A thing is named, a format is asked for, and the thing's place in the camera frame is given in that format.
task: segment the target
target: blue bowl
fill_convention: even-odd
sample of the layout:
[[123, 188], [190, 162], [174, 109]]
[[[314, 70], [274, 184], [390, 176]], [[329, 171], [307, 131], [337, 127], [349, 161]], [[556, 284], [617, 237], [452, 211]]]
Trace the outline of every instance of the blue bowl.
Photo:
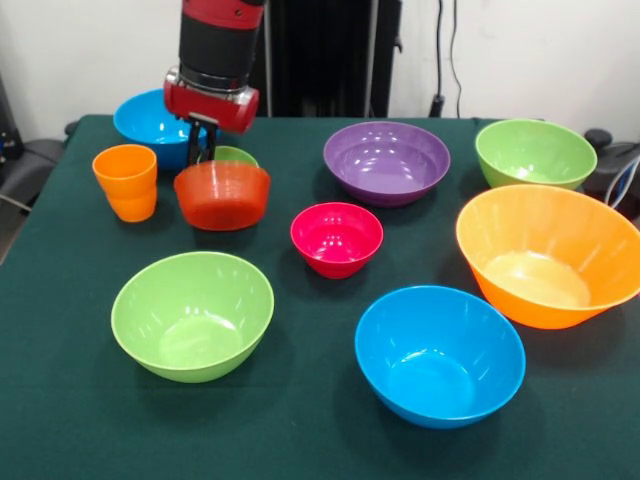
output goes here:
[[[189, 124], [169, 113], [161, 88], [131, 97], [116, 110], [113, 123], [129, 142], [151, 148], [160, 170], [182, 170], [187, 166]], [[201, 141], [205, 135], [201, 130]]]
[[525, 373], [522, 341], [484, 300], [453, 288], [393, 291], [364, 313], [358, 364], [393, 412], [421, 427], [478, 422], [504, 406]]

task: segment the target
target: orange bowl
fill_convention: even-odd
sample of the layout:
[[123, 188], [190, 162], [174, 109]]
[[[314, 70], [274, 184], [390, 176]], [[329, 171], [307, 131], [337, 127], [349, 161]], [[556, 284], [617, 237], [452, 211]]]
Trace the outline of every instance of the orange bowl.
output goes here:
[[187, 223], [202, 230], [229, 231], [258, 223], [267, 209], [271, 177], [244, 162], [192, 165], [173, 182]]
[[640, 293], [640, 232], [571, 190], [481, 193], [460, 212], [456, 237], [487, 300], [523, 325], [572, 327]]

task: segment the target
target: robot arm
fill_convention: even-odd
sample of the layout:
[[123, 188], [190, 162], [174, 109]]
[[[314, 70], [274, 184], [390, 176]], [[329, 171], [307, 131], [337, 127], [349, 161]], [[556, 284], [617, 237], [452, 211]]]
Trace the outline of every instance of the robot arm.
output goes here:
[[[180, 65], [167, 73], [167, 109], [191, 123], [189, 158], [212, 158], [218, 128], [244, 133], [258, 110], [247, 85], [265, 0], [183, 0]], [[207, 132], [204, 149], [200, 129]]]

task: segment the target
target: green bowl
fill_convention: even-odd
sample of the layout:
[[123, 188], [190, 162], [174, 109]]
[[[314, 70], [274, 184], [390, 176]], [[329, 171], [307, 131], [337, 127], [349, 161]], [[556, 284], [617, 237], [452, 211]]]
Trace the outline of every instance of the green bowl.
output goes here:
[[273, 315], [273, 290], [249, 262], [192, 252], [153, 263], [129, 280], [111, 311], [122, 349], [176, 382], [208, 382], [251, 355]]
[[213, 159], [218, 162], [232, 160], [241, 163], [248, 163], [256, 167], [258, 166], [258, 161], [253, 157], [253, 155], [239, 148], [227, 145], [220, 145], [219, 147], [216, 147]]
[[598, 162], [582, 136], [530, 119], [502, 120], [483, 128], [476, 137], [476, 152], [491, 187], [533, 183], [575, 190]]

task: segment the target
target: pink bowl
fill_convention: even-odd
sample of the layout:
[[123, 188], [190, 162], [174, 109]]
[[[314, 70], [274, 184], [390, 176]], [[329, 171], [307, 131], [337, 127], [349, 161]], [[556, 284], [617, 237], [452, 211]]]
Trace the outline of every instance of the pink bowl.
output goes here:
[[382, 224], [368, 210], [350, 203], [313, 205], [291, 223], [291, 240], [320, 275], [340, 279], [356, 273], [382, 245]]

